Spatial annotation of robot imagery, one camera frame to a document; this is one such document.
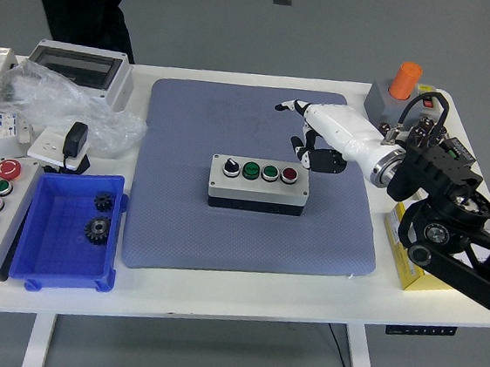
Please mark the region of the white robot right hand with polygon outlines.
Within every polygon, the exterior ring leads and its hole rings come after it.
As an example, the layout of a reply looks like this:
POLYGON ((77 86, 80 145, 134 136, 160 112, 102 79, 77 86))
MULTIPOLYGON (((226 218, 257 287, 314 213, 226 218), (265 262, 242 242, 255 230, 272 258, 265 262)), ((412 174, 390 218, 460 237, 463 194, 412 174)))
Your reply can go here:
POLYGON ((304 138, 294 136, 291 143, 303 167, 312 172, 341 173, 355 161, 364 178, 382 188, 389 185, 405 157, 402 147, 386 142, 372 123, 348 105, 288 100, 275 109, 302 115, 304 138))

